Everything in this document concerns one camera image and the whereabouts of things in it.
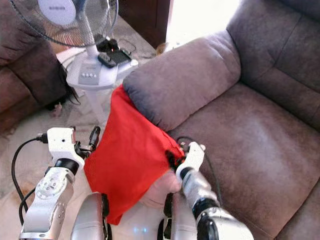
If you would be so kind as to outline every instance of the couch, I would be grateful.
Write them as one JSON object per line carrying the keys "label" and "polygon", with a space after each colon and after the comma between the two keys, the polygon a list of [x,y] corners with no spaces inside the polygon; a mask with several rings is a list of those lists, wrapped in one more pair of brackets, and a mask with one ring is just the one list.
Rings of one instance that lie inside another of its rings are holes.
{"label": "couch", "polygon": [[319,239],[320,1],[243,0],[226,30],[123,87],[153,124],[206,146],[224,207],[256,240]]}
{"label": "couch", "polygon": [[0,0],[0,133],[66,95],[48,41]]}

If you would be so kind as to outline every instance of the tiled floor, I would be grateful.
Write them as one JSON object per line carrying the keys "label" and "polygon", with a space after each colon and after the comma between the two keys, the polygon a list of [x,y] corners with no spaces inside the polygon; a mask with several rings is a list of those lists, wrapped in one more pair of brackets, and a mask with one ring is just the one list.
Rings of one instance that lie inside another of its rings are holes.
{"label": "tiled floor", "polygon": [[[114,28],[114,38],[130,40],[137,50],[133,57],[140,64],[154,56],[154,49],[139,36],[121,18]],[[130,48],[122,41],[123,47]],[[104,111],[109,112],[111,90],[101,91],[99,100]],[[53,118],[46,110],[37,112],[22,121],[11,134],[0,136],[0,239],[15,240],[20,233],[18,216],[19,197],[11,179],[11,161],[17,147],[24,141],[33,138],[38,133],[44,133],[51,127],[76,126],[76,138],[81,142],[88,142],[89,134],[97,123],[85,96],[80,98],[81,105],[66,102],[62,115]],[[32,142],[25,146],[16,162],[16,175],[24,194],[29,192],[43,177],[50,164],[48,145]],[[70,233],[78,209],[90,188],[83,171],[76,176],[74,194],[68,204],[66,217],[59,240],[70,239]],[[163,217],[161,208],[148,207],[138,202],[124,214],[118,226],[112,226],[114,240],[155,240],[157,239],[158,224]]]}

